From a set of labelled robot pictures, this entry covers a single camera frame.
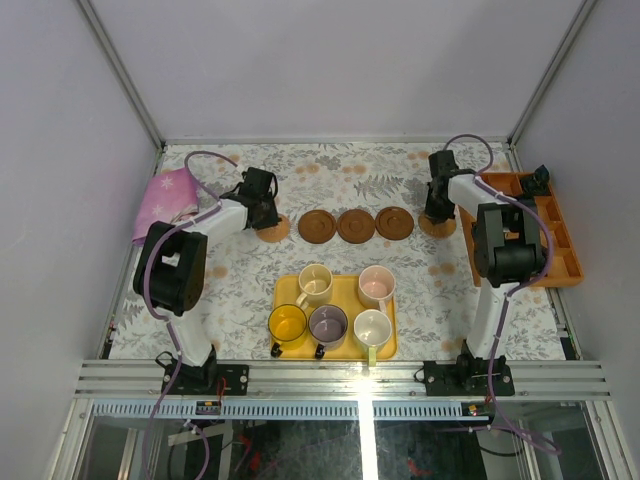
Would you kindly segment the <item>woven tan coaster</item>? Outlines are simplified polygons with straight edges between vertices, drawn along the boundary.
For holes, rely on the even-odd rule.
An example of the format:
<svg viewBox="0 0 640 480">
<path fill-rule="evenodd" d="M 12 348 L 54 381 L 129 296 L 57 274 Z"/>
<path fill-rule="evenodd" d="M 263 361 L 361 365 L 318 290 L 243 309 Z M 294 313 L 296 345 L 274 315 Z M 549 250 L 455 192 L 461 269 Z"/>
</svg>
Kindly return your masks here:
<svg viewBox="0 0 640 480">
<path fill-rule="evenodd" d="M 266 243 L 278 243 L 285 239 L 290 233 L 291 224 L 289 219 L 280 214 L 279 221 L 275 226 L 267 227 L 256 231 L 257 237 Z"/>
<path fill-rule="evenodd" d="M 424 213 L 418 218 L 418 225 L 423 233 L 433 238 L 444 239 L 450 237 L 456 230 L 456 220 L 447 219 L 441 223 L 434 223 Z"/>
</svg>

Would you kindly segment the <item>dark brown coaster bottom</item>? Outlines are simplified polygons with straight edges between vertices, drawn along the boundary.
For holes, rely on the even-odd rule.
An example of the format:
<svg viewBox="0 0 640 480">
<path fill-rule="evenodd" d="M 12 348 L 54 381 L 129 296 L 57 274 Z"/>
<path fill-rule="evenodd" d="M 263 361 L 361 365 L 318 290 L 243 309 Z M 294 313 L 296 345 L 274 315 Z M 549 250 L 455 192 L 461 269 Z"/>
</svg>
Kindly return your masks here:
<svg viewBox="0 0 640 480">
<path fill-rule="evenodd" d="M 382 209 L 375 218 L 378 233 L 387 240 L 403 240 L 411 235 L 414 219 L 404 208 L 391 206 Z"/>
</svg>

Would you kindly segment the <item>dark brown coaster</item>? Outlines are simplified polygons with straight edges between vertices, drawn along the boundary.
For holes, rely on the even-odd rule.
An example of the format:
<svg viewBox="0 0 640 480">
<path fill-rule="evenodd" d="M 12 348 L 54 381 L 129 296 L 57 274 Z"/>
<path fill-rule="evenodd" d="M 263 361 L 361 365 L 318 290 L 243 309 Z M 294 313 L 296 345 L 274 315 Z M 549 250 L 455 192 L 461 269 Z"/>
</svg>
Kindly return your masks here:
<svg viewBox="0 0 640 480">
<path fill-rule="evenodd" d="M 375 220 L 365 210 L 350 209 L 337 220 L 340 237 L 351 244 L 362 244 L 370 240 L 376 231 Z"/>
<path fill-rule="evenodd" d="M 310 210 L 298 222 L 300 236 L 312 244 L 324 244 L 331 240 L 337 230 L 334 216 L 326 210 Z"/>
<path fill-rule="evenodd" d="M 404 208 L 391 206 L 382 209 L 375 218 L 378 233 L 387 240 L 403 240 L 411 235 L 414 219 Z"/>
</svg>

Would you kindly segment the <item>pink mug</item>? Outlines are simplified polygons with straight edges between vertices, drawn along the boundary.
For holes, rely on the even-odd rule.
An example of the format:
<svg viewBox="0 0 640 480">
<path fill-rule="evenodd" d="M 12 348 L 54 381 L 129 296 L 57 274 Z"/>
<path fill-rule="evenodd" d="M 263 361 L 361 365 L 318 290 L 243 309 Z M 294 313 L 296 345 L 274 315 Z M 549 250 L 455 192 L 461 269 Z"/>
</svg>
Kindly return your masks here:
<svg viewBox="0 0 640 480">
<path fill-rule="evenodd" d="M 381 265 L 365 268 L 358 277 L 358 298 L 367 309 L 377 309 L 387 314 L 395 288 L 395 276 L 389 269 Z"/>
</svg>

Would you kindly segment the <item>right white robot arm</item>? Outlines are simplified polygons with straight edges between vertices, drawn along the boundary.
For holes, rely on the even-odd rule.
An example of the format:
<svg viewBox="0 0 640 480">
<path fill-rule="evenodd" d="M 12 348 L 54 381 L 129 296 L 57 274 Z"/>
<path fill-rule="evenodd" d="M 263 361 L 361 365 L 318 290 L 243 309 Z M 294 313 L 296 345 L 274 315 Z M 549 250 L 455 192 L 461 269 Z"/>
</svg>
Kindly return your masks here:
<svg viewBox="0 0 640 480">
<path fill-rule="evenodd" d="M 475 215 L 471 263 L 481 278 L 481 292 L 463 347 L 463 355 L 474 360 L 455 372 L 458 387 L 474 395 L 491 383 L 491 370 L 482 361 L 498 356 L 511 298 L 550 269 L 553 252 L 544 250 L 541 238 L 549 248 L 553 243 L 532 206 L 496 190 L 478 173 L 459 168 L 452 151 L 430 155 L 429 168 L 424 230 L 445 237 L 455 229 L 456 210 Z"/>
</svg>

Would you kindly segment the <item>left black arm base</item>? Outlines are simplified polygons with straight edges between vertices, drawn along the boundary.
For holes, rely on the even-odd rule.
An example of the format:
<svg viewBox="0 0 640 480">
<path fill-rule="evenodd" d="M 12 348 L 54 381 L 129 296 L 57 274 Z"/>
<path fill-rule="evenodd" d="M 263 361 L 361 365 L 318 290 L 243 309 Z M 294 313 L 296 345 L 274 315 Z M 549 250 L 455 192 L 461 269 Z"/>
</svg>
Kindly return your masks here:
<svg viewBox="0 0 640 480">
<path fill-rule="evenodd" d="M 219 363 L 212 350 L 202 366 L 183 362 L 168 395 L 245 396 L 250 367 L 246 364 Z"/>
</svg>

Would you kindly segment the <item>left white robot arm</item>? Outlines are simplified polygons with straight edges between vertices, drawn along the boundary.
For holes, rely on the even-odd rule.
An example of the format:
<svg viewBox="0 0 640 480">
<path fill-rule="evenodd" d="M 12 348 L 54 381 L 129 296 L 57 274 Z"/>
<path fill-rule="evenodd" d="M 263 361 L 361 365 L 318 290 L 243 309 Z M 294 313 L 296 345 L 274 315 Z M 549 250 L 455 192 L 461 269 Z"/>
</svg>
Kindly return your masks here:
<svg viewBox="0 0 640 480">
<path fill-rule="evenodd" d="M 219 381 L 218 369 L 209 364 L 214 347 L 202 322 L 189 313 L 204 289 L 208 247 L 248 229 L 278 225 L 277 194 L 276 175 L 250 167 L 211 208 L 176 224 L 156 220 L 148 229 L 134 291 L 167 324 L 178 362 L 187 366 L 184 382 L 197 394 L 212 392 Z"/>
</svg>

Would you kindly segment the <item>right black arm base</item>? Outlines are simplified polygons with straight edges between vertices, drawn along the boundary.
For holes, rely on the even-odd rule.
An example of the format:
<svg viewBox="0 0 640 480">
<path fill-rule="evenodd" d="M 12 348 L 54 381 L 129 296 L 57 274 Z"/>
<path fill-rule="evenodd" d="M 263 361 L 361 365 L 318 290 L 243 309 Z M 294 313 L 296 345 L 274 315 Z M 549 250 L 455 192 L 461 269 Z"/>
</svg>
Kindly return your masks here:
<svg viewBox="0 0 640 480">
<path fill-rule="evenodd" d="M 496 396 L 514 396 L 512 374 L 504 355 L 497 357 L 492 372 L 489 361 L 461 354 L 455 363 L 423 362 L 426 394 L 436 397 L 487 396 L 492 379 Z"/>
</svg>

